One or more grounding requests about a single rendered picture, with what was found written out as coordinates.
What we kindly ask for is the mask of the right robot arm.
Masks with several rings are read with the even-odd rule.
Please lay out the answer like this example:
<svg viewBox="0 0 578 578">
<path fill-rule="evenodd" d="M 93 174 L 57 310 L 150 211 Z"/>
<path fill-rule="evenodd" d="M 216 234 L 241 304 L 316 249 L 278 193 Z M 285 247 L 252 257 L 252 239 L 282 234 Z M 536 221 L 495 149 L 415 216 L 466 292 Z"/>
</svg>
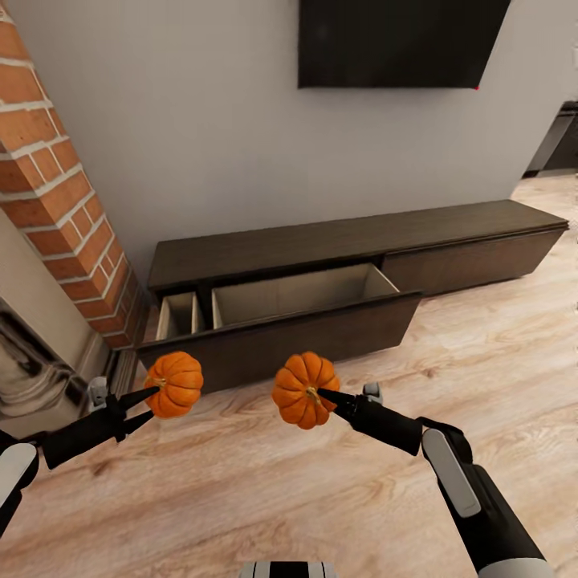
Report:
<svg viewBox="0 0 578 578">
<path fill-rule="evenodd" d="M 357 395 L 324 388 L 317 393 L 336 404 L 333 413 L 354 431 L 411 456 L 421 448 L 438 477 L 478 578 L 558 578 L 489 474 L 473 463 L 460 429 L 386 409 L 379 381 L 365 383 L 363 393 Z"/>
</svg>

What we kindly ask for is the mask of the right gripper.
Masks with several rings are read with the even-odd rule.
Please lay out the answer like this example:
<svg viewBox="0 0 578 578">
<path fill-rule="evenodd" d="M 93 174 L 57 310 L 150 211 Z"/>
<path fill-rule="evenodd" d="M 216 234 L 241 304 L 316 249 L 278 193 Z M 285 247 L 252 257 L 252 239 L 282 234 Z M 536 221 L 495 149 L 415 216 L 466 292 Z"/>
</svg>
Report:
<svg viewBox="0 0 578 578">
<path fill-rule="evenodd" d="M 336 404 L 333 413 L 347 420 L 354 431 L 393 446 L 400 424 L 399 413 L 369 401 L 364 394 L 352 395 L 324 388 L 318 388 L 317 393 Z"/>
</svg>

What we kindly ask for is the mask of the pumpkin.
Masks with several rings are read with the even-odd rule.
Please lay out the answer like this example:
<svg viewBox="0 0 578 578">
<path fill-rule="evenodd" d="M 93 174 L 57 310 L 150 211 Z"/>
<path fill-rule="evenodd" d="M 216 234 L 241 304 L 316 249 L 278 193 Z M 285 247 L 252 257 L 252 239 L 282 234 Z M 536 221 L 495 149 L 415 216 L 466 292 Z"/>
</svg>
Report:
<svg viewBox="0 0 578 578">
<path fill-rule="evenodd" d="M 159 391 L 145 399 L 153 415 L 160 419 L 182 417 L 201 396 L 204 385 L 201 365 L 185 352 L 165 355 L 150 368 L 144 389 L 158 387 Z"/>
<path fill-rule="evenodd" d="M 318 388 L 340 391 L 340 381 L 330 360 L 313 353 L 291 356 L 276 374 L 273 400 L 285 422 L 300 429 L 324 425 L 336 404 L 317 393 Z"/>
</svg>

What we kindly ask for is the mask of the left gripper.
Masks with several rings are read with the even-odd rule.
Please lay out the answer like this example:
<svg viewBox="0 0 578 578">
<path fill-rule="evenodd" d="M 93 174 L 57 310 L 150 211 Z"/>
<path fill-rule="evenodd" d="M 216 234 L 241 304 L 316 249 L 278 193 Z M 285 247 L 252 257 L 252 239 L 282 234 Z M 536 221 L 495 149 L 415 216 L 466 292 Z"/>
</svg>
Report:
<svg viewBox="0 0 578 578">
<path fill-rule="evenodd" d="M 71 423 L 69 428 L 77 454 L 81 455 L 113 437 L 118 442 L 122 442 L 126 438 L 126 434 L 129 435 L 139 429 L 154 416 L 152 410 L 126 421 L 127 409 L 140 404 L 158 391 L 158 387 L 152 387 L 140 392 L 125 394 L 121 396 L 120 401 L 116 394 L 110 394 L 110 396 L 105 397 L 106 409 Z"/>
</svg>

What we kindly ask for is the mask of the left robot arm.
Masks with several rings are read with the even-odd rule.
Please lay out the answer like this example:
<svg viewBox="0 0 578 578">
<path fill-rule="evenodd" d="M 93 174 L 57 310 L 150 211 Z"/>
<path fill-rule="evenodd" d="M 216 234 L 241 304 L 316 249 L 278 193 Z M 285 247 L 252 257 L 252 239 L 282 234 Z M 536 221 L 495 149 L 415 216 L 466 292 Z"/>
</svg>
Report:
<svg viewBox="0 0 578 578">
<path fill-rule="evenodd" d="M 21 489 L 31 484 L 39 468 L 38 448 L 43 453 L 50 470 L 67 460 L 116 438 L 122 442 L 126 434 L 133 433 L 152 418 L 153 412 L 130 418 L 127 409 L 140 404 L 158 392 L 158 387 L 121 396 L 111 394 L 107 377 L 95 377 L 89 382 L 89 415 L 54 433 L 39 431 L 20 439 L 0 450 L 0 538 L 8 527 L 22 501 Z"/>
</svg>

